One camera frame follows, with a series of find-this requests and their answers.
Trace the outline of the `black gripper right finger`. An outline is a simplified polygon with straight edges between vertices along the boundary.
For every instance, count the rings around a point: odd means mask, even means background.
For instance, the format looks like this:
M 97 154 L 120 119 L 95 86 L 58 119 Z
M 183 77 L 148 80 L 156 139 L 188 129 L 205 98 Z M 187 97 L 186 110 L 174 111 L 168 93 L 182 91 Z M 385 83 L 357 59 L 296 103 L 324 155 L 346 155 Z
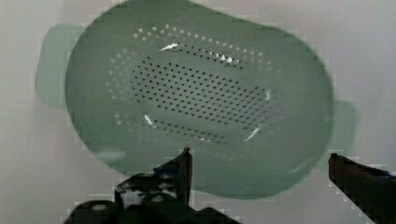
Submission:
M 395 176 L 354 162 L 332 153 L 328 159 L 329 179 L 374 224 L 395 224 L 396 180 Z

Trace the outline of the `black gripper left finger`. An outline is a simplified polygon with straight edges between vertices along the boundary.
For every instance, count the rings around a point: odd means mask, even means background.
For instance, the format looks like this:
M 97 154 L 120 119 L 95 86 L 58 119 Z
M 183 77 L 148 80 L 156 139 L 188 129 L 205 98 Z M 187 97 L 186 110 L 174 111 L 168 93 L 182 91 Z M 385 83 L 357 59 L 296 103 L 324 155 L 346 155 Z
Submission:
M 192 155 L 190 149 L 153 169 L 119 183 L 114 199 L 77 205 L 64 224 L 241 224 L 206 207 L 189 206 Z

